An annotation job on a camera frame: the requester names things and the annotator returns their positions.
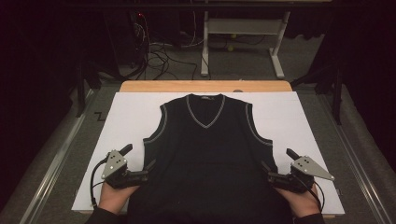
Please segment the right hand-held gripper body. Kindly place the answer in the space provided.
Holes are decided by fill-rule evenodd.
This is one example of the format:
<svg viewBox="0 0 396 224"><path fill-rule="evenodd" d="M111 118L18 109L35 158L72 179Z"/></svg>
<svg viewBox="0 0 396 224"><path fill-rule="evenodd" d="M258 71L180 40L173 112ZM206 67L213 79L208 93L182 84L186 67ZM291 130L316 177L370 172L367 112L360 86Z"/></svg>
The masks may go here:
<svg viewBox="0 0 396 224"><path fill-rule="evenodd" d="M334 176L322 168L308 156L302 156L290 164L290 172L286 175L268 173L268 181L279 189L285 189L294 193L307 192L319 177L334 181Z"/></svg>

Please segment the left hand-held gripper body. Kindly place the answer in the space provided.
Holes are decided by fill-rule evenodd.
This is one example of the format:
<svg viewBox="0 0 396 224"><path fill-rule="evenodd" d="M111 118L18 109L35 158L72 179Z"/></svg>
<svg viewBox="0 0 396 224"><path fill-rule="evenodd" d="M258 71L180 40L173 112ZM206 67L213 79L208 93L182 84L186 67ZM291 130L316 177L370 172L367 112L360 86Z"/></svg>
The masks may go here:
<svg viewBox="0 0 396 224"><path fill-rule="evenodd" d="M109 152L102 179L113 189L140 186L149 180L149 172L128 170L128 161L117 150Z"/></svg>

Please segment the black knit vest grey trim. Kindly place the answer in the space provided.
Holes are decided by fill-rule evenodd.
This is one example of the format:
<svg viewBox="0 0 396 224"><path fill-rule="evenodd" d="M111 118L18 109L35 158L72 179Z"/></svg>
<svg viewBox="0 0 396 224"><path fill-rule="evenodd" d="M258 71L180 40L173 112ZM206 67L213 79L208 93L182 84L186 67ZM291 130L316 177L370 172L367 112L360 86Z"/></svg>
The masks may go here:
<svg viewBox="0 0 396 224"><path fill-rule="evenodd" d="M148 182L130 198L128 224L292 224L268 183L273 143L255 129L250 103L189 94L165 103L145 139Z"/></svg>

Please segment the person's left hand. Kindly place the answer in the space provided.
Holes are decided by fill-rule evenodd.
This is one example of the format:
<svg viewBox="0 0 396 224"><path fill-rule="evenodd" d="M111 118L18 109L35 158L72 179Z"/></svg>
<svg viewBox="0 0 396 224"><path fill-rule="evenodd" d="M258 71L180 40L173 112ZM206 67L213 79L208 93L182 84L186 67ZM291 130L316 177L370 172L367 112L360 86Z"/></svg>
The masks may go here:
<svg viewBox="0 0 396 224"><path fill-rule="evenodd" d="M138 190L138 186L113 189L110 185L104 183L101 189L98 207L118 215L136 190Z"/></svg>

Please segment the white paper sheet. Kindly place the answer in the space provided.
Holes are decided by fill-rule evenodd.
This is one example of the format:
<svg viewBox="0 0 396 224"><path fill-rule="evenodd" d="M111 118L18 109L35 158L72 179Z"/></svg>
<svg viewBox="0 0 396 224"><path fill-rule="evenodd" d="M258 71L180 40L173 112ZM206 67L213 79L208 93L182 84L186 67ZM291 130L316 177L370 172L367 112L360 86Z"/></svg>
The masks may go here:
<svg viewBox="0 0 396 224"><path fill-rule="evenodd" d="M129 93L116 95L92 165L131 146L122 164L146 173L127 212L280 213L286 205L270 175L308 175L324 215L344 208L297 94L284 92Z"/></svg>

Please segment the black stand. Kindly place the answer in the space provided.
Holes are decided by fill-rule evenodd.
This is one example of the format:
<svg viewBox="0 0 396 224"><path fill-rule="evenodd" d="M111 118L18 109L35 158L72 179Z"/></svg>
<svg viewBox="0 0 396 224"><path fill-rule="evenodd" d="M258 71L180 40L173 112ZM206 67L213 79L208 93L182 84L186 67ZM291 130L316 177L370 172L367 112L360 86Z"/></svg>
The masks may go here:
<svg viewBox="0 0 396 224"><path fill-rule="evenodd" d="M86 107L85 85L93 90L101 88L98 71L94 61L81 60L76 68L77 71L77 93L78 93L78 112L77 118L80 118Z"/></svg>
<svg viewBox="0 0 396 224"><path fill-rule="evenodd" d="M340 109L342 102L343 71L337 63L330 63L321 68L312 69L306 75L294 79L290 85L295 88L303 83L316 83L316 94L332 94L332 117L341 124Z"/></svg>

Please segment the wooden table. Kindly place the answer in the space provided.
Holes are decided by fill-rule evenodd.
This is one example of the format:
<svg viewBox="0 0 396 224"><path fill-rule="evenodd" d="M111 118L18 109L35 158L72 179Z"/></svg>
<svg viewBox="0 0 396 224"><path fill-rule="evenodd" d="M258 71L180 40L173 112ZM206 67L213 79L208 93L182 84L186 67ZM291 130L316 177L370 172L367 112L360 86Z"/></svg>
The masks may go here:
<svg viewBox="0 0 396 224"><path fill-rule="evenodd" d="M308 124L300 99L284 80L137 80L121 84L113 98L104 128L92 153L87 171L72 205L82 214L92 211L89 182L94 165L107 152L128 144L134 149L126 155L131 170L143 166L143 139L158 127L160 105L189 93L229 97L253 104L253 118L258 133L274 141L274 158L278 171L290 170L291 148L312 158L321 167L326 163Z"/></svg>

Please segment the dark computer tower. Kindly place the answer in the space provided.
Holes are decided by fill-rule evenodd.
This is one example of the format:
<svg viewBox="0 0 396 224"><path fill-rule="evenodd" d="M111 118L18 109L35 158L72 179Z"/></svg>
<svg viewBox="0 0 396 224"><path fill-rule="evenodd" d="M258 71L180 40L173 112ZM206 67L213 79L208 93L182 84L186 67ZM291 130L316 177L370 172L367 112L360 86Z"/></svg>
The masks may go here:
<svg viewBox="0 0 396 224"><path fill-rule="evenodd" d="M114 11L105 14L107 28L119 65L138 66L143 62L141 46L138 44L133 14L129 11Z"/></svg>

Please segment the aluminium floor rail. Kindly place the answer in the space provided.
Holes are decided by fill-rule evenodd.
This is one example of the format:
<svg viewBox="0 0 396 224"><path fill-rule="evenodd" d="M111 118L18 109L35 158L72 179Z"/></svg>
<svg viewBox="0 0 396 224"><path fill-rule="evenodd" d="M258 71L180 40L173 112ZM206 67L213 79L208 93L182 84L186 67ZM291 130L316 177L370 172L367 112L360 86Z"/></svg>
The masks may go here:
<svg viewBox="0 0 396 224"><path fill-rule="evenodd" d="M324 107L327 117L330 119L332 126L334 127L338 138L342 143L342 149L346 154L346 161L349 165L352 173L357 180L358 185L360 186L361 192L365 198L365 201L368 203L370 209L373 212L373 215L378 224L392 224L389 213L386 209L386 206L382 203L378 191L375 188L370 177L367 175L366 170L364 169L364 165L361 163L358 155L355 152L355 148L351 145L351 142L348 140L347 135L342 127L341 123L338 123L334 115L332 114L331 104L328 102L327 97L325 95L318 96L321 105Z"/></svg>
<svg viewBox="0 0 396 224"><path fill-rule="evenodd" d="M40 149L23 177L21 192L29 204L22 209L23 215L18 224L36 223L64 167L72 142L85 119L85 109L91 105L94 97L95 91L84 91L82 93L84 106L79 110L78 92L72 91L73 105L70 111Z"/></svg>

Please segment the white metal desk frame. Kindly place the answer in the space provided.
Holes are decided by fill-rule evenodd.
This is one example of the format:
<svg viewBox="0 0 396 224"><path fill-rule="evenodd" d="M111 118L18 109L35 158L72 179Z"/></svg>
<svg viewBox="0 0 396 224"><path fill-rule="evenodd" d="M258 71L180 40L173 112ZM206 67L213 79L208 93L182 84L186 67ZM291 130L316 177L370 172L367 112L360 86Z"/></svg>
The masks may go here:
<svg viewBox="0 0 396 224"><path fill-rule="evenodd" d="M209 75L209 50L208 37L210 35L275 35L276 44L268 52L276 77L284 79L278 52L289 22L290 12L284 13L279 20L253 20L253 19L210 19L208 13L204 16L203 50L201 59L201 75Z"/></svg>

